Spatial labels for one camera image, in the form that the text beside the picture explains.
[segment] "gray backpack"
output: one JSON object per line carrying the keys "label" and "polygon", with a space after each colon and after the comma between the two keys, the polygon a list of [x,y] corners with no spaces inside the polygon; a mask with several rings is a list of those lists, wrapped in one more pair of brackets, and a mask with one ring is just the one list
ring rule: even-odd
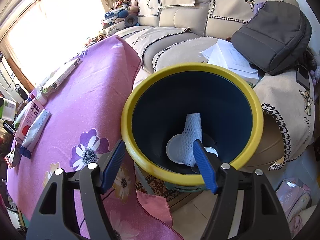
{"label": "gray backpack", "polygon": [[270,75],[293,67],[310,41],[311,25],[296,6],[266,1],[232,37],[233,46]]}

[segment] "white plastic lid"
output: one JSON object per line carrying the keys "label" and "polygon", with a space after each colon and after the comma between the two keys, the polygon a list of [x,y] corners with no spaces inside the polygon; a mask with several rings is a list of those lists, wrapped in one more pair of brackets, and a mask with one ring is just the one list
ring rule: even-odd
{"label": "white plastic lid", "polygon": [[205,147],[205,150],[209,153],[214,153],[217,157],[219,157],[217,151],[212,147]]}
{"label": "white plastic lid", "polygon": [[181,148],[181,137],[181,133],[173,136],[167,143],[167,147],[165,149],[169,159],[172,160],[174,163],[178,164],[183,164],[182,160],[180,160],[179,158]]}

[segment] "pink tablecloth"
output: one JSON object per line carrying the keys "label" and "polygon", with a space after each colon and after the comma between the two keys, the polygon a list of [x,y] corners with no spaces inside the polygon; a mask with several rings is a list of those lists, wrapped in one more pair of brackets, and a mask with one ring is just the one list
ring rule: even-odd
{"label": "pink tablecloth", "polygon": [[[9,194],[28,219],[56,168],[79,170],[108,154],[121,138],[122,108],[141,60],[118,36],[94,44],[81,58],[82,63],[49,97],[45,108],[52,116],[31,160],[22,157],[20,164],[8,171]],[[133,160],[126,154],[114,188],[103,200],[119,239],[182,239],[170,227],[172,218],[165,199],[139,194],[143,208],[134,185]],[[81,234],[88,237],[79,192],[75,203]]]}

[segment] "window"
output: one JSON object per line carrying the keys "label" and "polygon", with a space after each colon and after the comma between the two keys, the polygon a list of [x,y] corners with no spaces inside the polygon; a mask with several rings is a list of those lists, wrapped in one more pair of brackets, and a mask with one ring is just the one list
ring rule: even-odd
{"label": "window", "polygon": [[37,0],[5,36],[25,76],[39,84],[101,29],[100,0]]}

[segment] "smartphone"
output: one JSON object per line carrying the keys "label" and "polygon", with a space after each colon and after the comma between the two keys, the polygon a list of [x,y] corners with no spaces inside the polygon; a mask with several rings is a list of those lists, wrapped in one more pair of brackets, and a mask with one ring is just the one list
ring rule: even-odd
{"label": "smartphone", "polygon": [[308,70],[300,64],[297,66],[296,69],[296,81],[298,82],[298,84],[302,85],[306,90],[310,90]]}

